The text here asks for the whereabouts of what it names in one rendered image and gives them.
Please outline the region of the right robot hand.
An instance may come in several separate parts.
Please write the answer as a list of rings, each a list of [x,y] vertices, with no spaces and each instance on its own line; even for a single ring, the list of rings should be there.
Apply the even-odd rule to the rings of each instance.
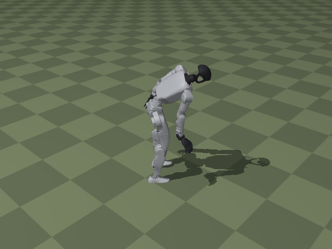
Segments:
[[[188,140],[187,138],[185,138],[184,134],[183,136],[179,136],[178,134],[176,134],[176,137],[179,139],[179,141],[181,140],[182,141],[182,145],[185,147],[185,150],[187,153],[187,150],[188,150],[188,153],[191,153],[193,151],[193,147],[192,147],[192,142],[190,140]],[[190,152],[189,152],[190,150]]]

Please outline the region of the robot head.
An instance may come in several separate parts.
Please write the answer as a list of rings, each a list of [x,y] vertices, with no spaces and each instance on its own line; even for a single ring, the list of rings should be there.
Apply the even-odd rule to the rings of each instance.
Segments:
[[[187,81],[187,83],[189,85],[194,81],[196,83],[202,83],[204,81],[209,81],[211,79],[211,71],[206,65],[198,65],[198,70],[199,70],[199,73],[197,75],[195,75],[195,74],[188,75],[186,73],[184,74],[185,81]],[[201,76],[203,78],[203,80],[197,81],[199,76]]]

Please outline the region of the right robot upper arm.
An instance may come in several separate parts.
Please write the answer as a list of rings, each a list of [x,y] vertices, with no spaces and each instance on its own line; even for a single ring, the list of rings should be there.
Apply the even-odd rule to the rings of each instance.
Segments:
[[[185,111],[187,110],[189,104],[193,100],[193,95],[192,95],[191,91],[188,89],[184,90],[184,92],[182,93],[182,96],[181,96],[181,100],[182,100],[181,104],[180,104],[179,109],[176,114],[177,119],[181,115],[186,117]]]

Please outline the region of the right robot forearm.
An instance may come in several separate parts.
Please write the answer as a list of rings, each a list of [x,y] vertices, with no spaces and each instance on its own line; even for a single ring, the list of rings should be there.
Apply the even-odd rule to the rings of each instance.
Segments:
[[[180,137],[183,136],[185,119],[186,119],[185,116],[181,115],[178,117],[178,119],[176,121],[176,125],[177,125],[176,134],[178,134]]]

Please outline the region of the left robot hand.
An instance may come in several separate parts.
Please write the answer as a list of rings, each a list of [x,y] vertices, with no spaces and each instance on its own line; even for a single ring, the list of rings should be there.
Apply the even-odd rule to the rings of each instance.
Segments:
[[[151,93],[152,93],[152,92],[151,92]],[[156,95],[156,96],[157,96],[157,95]],[[150,97],[148,98],[148,101],[149,101],[150,99],[153,99],[153,98],[154,98],[154,96],[150,95]],[[148,102],[148,101],[147,101],[147,102]],[[146,104],[145,104],[145,105],[146,105]],[[145,106],[145,105],[144,105],[144,106]],[[146,108],[147,108],[147,107],[146,107]]]

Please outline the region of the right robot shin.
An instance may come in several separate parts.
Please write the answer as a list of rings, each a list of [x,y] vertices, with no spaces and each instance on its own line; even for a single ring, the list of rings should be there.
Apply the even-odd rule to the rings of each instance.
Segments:
[[[153,162],[153,167],[154,167],[154,173],[153,173],[153,179],[157,179],[158,175],[162,169],[162,166],[164,164],[166,155],[167,155],[167,151],[164,152],[164,150],[162,148],[158,148],[156,150],[156,154],[154,155],[154,162]]]

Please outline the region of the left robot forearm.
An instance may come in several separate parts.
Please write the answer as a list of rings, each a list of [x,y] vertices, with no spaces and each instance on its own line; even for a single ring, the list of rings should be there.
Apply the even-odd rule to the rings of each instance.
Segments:
[[[161,79],[158,80],[157,84],[154,86],[153,91],[151,93],[152,96],[156,96],[156,87],[161,83]]]

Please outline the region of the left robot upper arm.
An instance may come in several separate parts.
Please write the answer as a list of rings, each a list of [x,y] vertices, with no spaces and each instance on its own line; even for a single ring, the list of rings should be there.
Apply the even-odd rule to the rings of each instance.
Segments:
[[[164,77],[161,78],[161,82],[168,78],[169,76],[171,76],[172,74],[176,73],[177,71],[180,71],[180,70],[185,70],[187,71],[182,65],[177,65],[175,69],[173,69],[172,71],[170,71],[169,73],[167,73]]]

